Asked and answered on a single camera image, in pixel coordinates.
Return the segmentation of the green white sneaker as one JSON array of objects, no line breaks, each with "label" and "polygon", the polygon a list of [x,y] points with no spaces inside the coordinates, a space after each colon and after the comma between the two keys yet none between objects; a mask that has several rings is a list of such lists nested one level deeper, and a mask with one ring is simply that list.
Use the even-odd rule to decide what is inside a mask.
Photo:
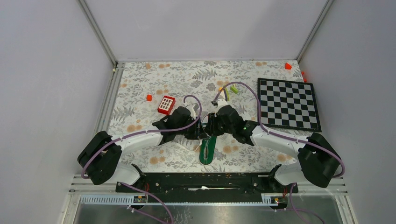
[{"label": "green white sneaker", "polygon": [[217,137],[215,136],[202,140],[199,152],[199,161],[201,164],[209,165],[212,163],[214,159],[216,140]]}]

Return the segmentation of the white shoelace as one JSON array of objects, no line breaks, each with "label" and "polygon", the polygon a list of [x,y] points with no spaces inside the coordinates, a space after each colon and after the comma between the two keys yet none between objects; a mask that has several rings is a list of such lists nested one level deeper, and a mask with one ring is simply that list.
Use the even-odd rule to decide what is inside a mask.
[{"label": "white shoelace", "polygon": [[[196,152],[202,145],[203,140],[209,138],[209,134],[204,131],[207,123],[208,114],[204,117],[200,117],[197,123],[183,130],[182,135],[177,135],[174,139],[174,142],[186,151]],[[198,143],[197,145],[191,143],[192,148],[190,148],[187,145],[191,141],[198,141]]]}]

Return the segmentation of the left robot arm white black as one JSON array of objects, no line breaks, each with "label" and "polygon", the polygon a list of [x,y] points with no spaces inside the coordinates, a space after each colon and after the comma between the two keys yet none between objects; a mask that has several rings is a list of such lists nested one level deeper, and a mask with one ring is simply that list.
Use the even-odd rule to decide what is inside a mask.
[{"label": "left robot arm white black", "polygon": [[94,185],[123,182],[132,191],[141,191],[145,185],[142,172],[136,165],[122,163],[122,156],[163,145],[173,141],[177,135],[197,138],[200,116],[193,111],[193,106],[180,106],[147,128],[122,137],[115,138],[106,131],[100,131],[78,156],[83,169],[81,177],[91,180]]}]

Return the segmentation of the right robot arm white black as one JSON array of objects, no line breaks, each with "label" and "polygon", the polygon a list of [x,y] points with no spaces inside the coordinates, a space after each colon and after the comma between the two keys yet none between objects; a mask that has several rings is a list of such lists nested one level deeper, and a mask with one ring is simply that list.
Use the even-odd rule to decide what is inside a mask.
[{"label": "right robot arm white black", "polygon": [[303,181],[326,188],[342,165],[337,152],[319,133],[295,136],[261,127],[256,121],[244,120],[224,99],[220,98],[212,104],[216,109],[209,114],[206,127],[206,132],[211,136],[227,133],[241,144],[266,147],[296,159],[293,164],[280,164],[271,170],[268,186],[274,192]]}]

